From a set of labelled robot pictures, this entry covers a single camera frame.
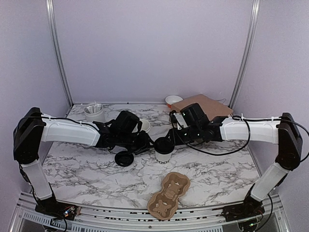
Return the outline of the stack of white paper cups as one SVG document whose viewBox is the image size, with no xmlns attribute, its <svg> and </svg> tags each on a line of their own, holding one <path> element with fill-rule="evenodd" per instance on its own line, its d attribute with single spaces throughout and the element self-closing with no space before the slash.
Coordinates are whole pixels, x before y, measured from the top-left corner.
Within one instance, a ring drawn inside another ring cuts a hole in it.
<svg viewBox="0 0 309 232">
<path fill-rule="evenodd" d="M 151 129 L 150 122 L 146 119 L 140 119 L 140 121 L 142 122 L 141 131 L 145 131 L 146 133 L 148 133 Z"/>
</svg>

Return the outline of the black plastic cup lid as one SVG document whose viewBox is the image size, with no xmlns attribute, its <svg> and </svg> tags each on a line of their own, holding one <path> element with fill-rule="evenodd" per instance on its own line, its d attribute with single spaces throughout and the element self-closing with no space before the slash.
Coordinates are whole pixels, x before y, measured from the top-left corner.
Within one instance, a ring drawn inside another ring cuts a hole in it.
<svg viewBox="0 0 309 232">
<path fill-rule="evenodd" d="M 128 154 L 126 151 L 121 151 L 115 155 L 114 160 L 117 165 L 127 167 L 133 163 L 134 156 L 132 153 Z"/>
</svg>

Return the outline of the brown paper bag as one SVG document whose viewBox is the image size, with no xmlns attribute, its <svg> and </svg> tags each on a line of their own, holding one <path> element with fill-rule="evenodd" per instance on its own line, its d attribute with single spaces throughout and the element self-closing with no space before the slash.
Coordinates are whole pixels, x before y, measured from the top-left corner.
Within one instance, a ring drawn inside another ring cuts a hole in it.
<svg viewBox="0 0 309 232">
<path fill-rule="evenodd" d="M 230 116 L 233 113 L 233 110 L 228 106 L 208 98 L 203 94 L 198 94 L 176 102 L 171 105 L 171 110 L 175 110 L 177 113 L 179 113 L 181 109 L 193 103 L 198 103 L 200 105 L 209 120 L 214 119 L 216 116 Z"/>
</svg>

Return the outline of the single white paper cup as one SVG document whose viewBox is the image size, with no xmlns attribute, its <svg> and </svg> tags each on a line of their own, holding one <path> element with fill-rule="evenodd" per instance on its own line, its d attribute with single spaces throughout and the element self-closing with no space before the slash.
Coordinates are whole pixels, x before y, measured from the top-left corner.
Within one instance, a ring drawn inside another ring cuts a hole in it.
<svg viewBox="0 0 309 232">
<path fill-rule="evenodd" d="M 172 152 L 168 153 L 168 154 L 161 154 L 159 152 L 155 152 L 155 159 L 156 162 L 159 164 L 167 164 L 169 163 L 170 159 L 171 159 L 171 155 Z"/>
</svg>

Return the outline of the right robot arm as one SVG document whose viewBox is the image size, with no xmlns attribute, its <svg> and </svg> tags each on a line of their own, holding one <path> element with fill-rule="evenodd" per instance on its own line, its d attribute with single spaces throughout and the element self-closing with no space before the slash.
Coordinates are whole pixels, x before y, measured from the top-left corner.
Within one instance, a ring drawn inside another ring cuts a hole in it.
<svg viewBox="0 0 309 232">
<path fill-rule="evenodd" d="M 217 116 L 209 120 L 206 115 L 191 109 L 169 114 L 173 128 L 170 133 L 176 145 L 197 150 L 190 143 L 244 141 L 242 148 L 261 144 L 276 152 L 274 161 L 250 187 L 241 203 L 223 208 L 226 221 L 250 218 L 264 213 L 263 201 L 305 160 L 302 157 L 303 139 L 290 113 L 271 118 L 245 118 L 243 116 Z"/>
</svg>

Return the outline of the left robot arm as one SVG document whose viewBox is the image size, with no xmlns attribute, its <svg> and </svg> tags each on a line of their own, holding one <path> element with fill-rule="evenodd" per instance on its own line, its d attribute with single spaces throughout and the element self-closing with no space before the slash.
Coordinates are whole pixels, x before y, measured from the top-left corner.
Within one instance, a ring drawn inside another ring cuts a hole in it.
<svg viewBox="0 0 309 232">
<path fill-rule="evenodd" d="M 14 160 L 31 186 L 37 203 L 35 210 L 68 220 L 74 220 L 80 207 L 56 199 L 39 158 L 42 143 L 78 144 L 109 150 L 122 147 L 124 151 L 115 156 L 119 166 L 129 166 L 134 155 L 148 151 L 154 144 L 149 134 L 142 130 L 140 118 L 130 111 L 121 111 L 116 119 L 108 122 L 78 122 L 43 114 L 40 108 L 32 107 L 13 131 Z"/>
</svg>

